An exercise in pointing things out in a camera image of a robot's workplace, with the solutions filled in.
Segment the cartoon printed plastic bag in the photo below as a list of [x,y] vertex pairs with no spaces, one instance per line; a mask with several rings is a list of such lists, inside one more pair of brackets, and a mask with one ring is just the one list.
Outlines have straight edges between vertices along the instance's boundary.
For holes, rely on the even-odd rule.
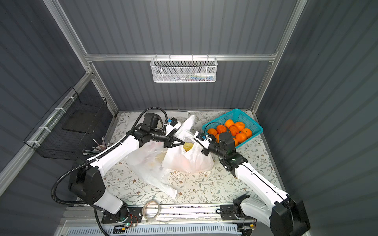
[[195,116],[191,115],[174,134],[174,137],[184,144],[167,150],[162,167],[187,174],[205,172],[213,168],[212,156],[205,156],[201,152],[203,147],[195,141],[194,134],[190,132],[194,124]]

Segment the teal plastic basket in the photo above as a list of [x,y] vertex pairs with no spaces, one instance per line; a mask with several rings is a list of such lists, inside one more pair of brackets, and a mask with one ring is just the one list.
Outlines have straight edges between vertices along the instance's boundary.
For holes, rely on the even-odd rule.
[[248,128],[252,132],[252,136],[248,138],[243,143],[239,144],[236,148],[242,147],[244,144],[246,144],[248,141],[252,140],[256,136],[260,135],[263,132],[263,128],[253,119],[251,118],[246,112],[240,110],[240,109],[233,109],[224,115],[221,115],[212,121],[204,124],[202,126],[202,131],[204,133],[207,133],[208,129],[214,128],[218,125],[224,124],[227,120],[233,120],[234,122],[242,122],[245,125],[245,128]]

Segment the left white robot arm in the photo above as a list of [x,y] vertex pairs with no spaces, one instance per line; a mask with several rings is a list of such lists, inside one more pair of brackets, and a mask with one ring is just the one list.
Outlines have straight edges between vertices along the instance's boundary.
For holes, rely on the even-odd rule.
[[141,114],[118,142],[87,159],[86,163],[76,165],[69,176],[69,191],[85,204],[118,214],[127,205],[106,189],[102,178],[123,158],[146,144],[162,144],[165,148],[183,145],[184,142],[174,136],[180,126],[176,118],[168,118],[167,115],[161,118],[154,113]]

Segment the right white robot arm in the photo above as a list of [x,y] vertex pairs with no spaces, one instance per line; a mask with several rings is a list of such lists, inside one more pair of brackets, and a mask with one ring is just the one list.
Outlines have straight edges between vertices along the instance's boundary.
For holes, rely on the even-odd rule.
[[203,132],[195,133],[195,141],[202,146],[204,155],[214,154],[226,171],[230,172],[256,193],[263,203],[256,202],[247,194],[233,201],[236,217],[255,218],[268,226],[275,236],[302,236],[311,224],[302,200],[291,197],[262,176],[248,160],[237,152],[230,133],[219,138]]

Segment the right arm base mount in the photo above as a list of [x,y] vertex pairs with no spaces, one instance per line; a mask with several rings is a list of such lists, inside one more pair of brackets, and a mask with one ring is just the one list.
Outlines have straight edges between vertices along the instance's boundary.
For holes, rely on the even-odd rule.
[[223,221],[231,221],[231,220],[255,220],[255,218],[251,216],[246,216],[240,208],[235,207],[234,205],[220,205],[218,209],[216,209],[216,213],[221,216]]

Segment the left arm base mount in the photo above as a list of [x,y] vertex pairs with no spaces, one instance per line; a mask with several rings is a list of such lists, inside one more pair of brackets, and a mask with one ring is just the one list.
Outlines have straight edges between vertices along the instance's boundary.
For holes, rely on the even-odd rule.
[[102,224],[137,224],[142,220],[142,207],[122,207],[117,213],[104,211]]

